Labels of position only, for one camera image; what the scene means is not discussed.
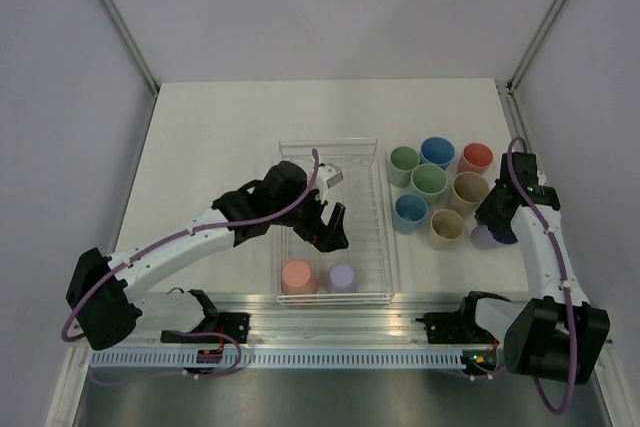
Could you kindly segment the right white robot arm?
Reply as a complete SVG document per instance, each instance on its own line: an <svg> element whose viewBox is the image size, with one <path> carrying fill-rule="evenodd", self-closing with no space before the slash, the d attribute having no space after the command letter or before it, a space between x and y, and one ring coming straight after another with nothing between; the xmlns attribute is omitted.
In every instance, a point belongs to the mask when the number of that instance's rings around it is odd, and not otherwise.
<svg viewBox="0 0 640 427"><path fill-rule="evenodd" d="M567 253L554 188L540 184L535 155L505 153L494 187L475 212L485 236L521 252L529 299L472 291L456 318L459 335L478 342L490 334L509 372L585 384L610 330L608 313L591 305Z"/></svg>

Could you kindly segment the small purple cup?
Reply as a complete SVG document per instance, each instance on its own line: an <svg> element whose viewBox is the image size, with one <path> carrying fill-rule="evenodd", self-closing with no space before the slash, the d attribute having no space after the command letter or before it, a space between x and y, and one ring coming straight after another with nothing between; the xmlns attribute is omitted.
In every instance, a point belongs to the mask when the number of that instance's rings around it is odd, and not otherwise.
<svg viewBox="0 0 640 427"><path fill-rule="evenodd" d="M327 274L325 289L331 294L356 292L357 279L353 267L348 263L334 264Z"/></svg>

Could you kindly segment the left aluminium frame post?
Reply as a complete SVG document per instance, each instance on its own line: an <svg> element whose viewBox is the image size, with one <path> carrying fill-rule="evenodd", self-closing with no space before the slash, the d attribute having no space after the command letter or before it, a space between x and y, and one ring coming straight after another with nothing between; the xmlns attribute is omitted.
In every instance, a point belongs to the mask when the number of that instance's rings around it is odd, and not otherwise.
<svg viewBox="0 0 640 427"><path fill-rule="evenodd" d="M97 2L147 91L156 99L160 93L160 83L152 73L116 2L114 0L97 0Z"/></svg>

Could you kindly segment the right aluminium frame post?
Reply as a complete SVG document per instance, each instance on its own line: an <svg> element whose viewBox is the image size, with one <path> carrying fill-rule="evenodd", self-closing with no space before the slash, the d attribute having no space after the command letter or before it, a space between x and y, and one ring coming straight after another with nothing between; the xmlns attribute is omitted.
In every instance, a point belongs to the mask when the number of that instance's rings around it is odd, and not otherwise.
<svg viewBox="0 0 640 427"><path fill-rule="evenodd" d="M534 34L528 42L513 74L509 80L505 82L505 89L509 94L513 95L517 87L522 83L537 53L541 49L543 43L550 34L557 19L568 2L569 0L551 0L551 3L547 7L541 21L536 27Z"/></svg>

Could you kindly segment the large purple cup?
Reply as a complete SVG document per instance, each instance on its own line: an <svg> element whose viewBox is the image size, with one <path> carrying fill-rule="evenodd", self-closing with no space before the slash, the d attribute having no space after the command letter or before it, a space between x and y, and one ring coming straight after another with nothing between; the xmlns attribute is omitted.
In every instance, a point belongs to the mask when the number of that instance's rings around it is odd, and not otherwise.
<svg viewBox="0 0 640 427"><path fill-rule="evenodd" d="M514 245L518 242L514 235L497 235L487 228L486 225L477 225L470 234L470 240L475 249L489 251Z"/></svg>

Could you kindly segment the pink cup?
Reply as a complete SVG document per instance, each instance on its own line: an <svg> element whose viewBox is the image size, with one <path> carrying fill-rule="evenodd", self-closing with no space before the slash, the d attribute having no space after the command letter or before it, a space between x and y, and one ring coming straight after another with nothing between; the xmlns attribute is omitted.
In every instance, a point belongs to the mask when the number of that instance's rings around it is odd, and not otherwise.
<svg viewBox="0 0 640 427"><path fill-rule="evenodd" d="M281 288L285 295L315 294L318 289L316 274L308 262L290 260L281 269Z"/></svg>
<svg viewBox="0 0 640 427"><path fill-rule="evenodd" d="M457 173L474 172L483 175L494 161L494 153L484 143L473 142L464 147L461 152Z"/></svg>

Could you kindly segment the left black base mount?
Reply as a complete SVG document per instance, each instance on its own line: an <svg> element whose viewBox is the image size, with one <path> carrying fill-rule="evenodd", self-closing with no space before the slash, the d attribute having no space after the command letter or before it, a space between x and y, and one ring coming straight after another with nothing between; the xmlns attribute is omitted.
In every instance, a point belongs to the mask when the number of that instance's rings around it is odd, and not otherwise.
<svg viewBox="0 0 640 427"><path fill-rule="evenodd" d="M165 344L226 344L234 340L238 344L247 342L250 316L244 312L221 312L207 314L193 329L186 333L164 330L160 341Z"/></svg>

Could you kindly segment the light blue cup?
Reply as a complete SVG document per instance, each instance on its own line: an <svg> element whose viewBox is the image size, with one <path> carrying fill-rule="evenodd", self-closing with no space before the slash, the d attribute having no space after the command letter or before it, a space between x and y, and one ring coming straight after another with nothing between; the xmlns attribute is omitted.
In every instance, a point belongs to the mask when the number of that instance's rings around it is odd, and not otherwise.
<svg viewBox="0 0 640 427"><path fill-rule="evenodd" d="M428 214L428 204L419 195L403 194L395 202L392 212L394 230L402 235L416 231Z"/></svg>

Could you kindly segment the green cup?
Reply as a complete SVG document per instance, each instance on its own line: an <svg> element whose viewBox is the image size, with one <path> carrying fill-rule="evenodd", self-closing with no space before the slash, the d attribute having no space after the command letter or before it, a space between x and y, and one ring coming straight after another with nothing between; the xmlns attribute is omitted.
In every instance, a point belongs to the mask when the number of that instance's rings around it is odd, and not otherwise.
<svg viewBox="0 0 640 427"><path fill-rule="evenodd" d="M445 171L430 163L417 166L411 173L410 188L422 197L428 206L435 205L448 186Z"/></svg>
<svg viewBox="0 0 640 427"><path fill-rule="evenodd" d="M395 187L407 187L411 181L412 172L419 165L419 154L413 148L396 147L389 156L387 169L389 182Z"/></svg>

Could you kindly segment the beige cup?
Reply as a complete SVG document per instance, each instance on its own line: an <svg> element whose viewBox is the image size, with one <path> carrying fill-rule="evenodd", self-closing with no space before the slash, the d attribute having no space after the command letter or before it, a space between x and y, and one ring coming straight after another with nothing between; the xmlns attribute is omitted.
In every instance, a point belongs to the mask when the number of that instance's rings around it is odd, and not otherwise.
<svg viewBox="0 0 640 427"><path fill-rule="evenodd" d="M467 218L476 211L489 191L489 184L481 175L474 172L459 173L453 180L446 208Z"/></svg>
<svg viewBox="0 0 640 427"><path fill-rule="evenodd" d="M453 248L463 234L463 218L454 210L440 209L431 217L427 240L431 248L443 251Z"/></svg>

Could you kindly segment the pink cup front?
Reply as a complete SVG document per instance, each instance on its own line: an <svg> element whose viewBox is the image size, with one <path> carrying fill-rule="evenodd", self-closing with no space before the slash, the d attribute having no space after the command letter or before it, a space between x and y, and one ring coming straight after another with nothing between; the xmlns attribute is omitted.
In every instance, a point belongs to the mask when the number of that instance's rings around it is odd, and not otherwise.
<svg viewBox="0 0 640 427"><path fill-rule="evenodd" d="M281 288L285 295L315 294L318 289L316 274L308 262L290 260L281 269Z"/></svg>

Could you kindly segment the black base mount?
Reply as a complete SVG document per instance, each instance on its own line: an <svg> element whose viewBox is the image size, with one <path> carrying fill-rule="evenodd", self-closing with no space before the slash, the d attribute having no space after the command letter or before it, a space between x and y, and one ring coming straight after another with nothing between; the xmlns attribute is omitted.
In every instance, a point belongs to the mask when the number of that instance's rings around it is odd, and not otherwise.
<svg viewBox="0 0 640 427"><path fill-rule="evenodd" d="M488 331L459 311L425 313L415 321L424 327L430 345L494 343L494 337Z"/></svg>
<svg viewBox="0 0 640 427"><path fill-rule="evenodd" d="M234 340L238 344L247 342L250 316L244 312L221 312L207 314L193 329L186 333L164 330L160 341L165 344L226 344Z"/></svg>

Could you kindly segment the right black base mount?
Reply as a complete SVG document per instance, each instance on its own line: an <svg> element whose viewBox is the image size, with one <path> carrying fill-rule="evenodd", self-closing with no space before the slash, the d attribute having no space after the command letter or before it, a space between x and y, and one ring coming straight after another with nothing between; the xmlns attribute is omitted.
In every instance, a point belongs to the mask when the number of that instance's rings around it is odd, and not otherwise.
<svg viewBox="0 0 640 427"><path fill-rule="evenodd" d="M459 311L425 313L415 321L424 327L430 345L494 343L494 337L488 331Z"/></svg>

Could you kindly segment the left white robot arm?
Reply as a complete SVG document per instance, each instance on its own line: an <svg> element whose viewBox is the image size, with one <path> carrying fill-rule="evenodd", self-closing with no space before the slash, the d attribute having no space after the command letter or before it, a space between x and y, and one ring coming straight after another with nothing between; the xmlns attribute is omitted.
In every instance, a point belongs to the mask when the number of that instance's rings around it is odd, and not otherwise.
<svg viewBox="0 0 640 427"><path fill-rule="evenodd" d="M320 160L312 170L281 161L213 201L175 232L146 245L104 255L92 248L80 255L66 301L71 309L61 337L82 339L106 350L136 331L157 331L164 343L206 343L223 331L220 313L203 291L191 289L155 307L147 293L161 281L213 254L266 235L273 226L291 229L317 251L344 250L346 208L336 203L322 219L329 190L339 184L339 167Z"/></svg>

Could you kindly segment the aluminium frame post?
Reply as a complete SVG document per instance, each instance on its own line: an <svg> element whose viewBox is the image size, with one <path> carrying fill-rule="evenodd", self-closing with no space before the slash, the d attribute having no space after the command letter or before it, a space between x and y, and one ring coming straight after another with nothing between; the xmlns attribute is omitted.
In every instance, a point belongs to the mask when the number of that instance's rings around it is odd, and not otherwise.
<svg viewBox="0 0 640 427"><path fill-rule="evenodd" d="M116 2L114 0L97 0L97 2L147 91L156 99L160 93L160 83L152 73Z"/></svg>
<svg viewBox="0 0 640 427"><path fill-rule="evenodd" d="M541 21L536 27L534 34L528 42L513 74L509 80L505 82L505 89L509 94L513 95L517 87L522 83L537 53L541 49L543 43L550 34L557 19L568 2L569 0L551 0L551 3L547 7Z"/></svg>

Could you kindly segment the aluminium front rail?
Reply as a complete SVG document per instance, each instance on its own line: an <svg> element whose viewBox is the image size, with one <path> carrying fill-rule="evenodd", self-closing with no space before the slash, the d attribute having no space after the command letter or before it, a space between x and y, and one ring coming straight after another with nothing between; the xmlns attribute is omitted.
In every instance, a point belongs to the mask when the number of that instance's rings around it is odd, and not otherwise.
<svg viewBox="0 0 640 427"><path fill-rule="evenodd" d="M116 315L114 320L92 321L82 310L74 335L84 334L95 350L114 347L127 339L159 338L164 330L189 331L204 317L221 312L250 316L247 342L426 342L424 327L415 321L425 313L456 312L475 322L477 299L500 302L499 296L473 293L460 305L437 302L422 294L399 294L386 304L339 306L282 305L275 297L258 294L207 294L202 291L146 294L136 301L135 320ZM502 326L488 331L494 341L504 336Z"/></svg>

